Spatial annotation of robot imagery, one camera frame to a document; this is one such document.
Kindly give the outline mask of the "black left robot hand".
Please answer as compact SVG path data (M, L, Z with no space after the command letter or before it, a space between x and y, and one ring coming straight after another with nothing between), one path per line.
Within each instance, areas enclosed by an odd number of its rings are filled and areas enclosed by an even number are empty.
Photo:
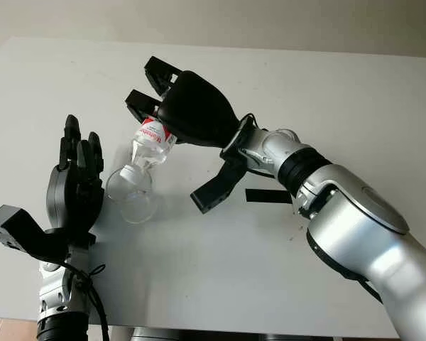
M77 118L70 114L60 140L58 164L50 174L46 208L51 225L46 230L65 244L88 248L96 237L90 229L102 209L104 189L100 173L104 160L99 136L81 137Z

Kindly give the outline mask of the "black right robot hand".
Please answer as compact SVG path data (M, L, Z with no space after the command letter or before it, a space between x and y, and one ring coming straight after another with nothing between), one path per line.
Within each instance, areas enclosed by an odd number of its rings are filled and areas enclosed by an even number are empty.
M158 120L179 144L225 148L232 140L239 119L214 85L193 71L179 70L154 56L144 71L160 99L131 90L125 103L139 122Z

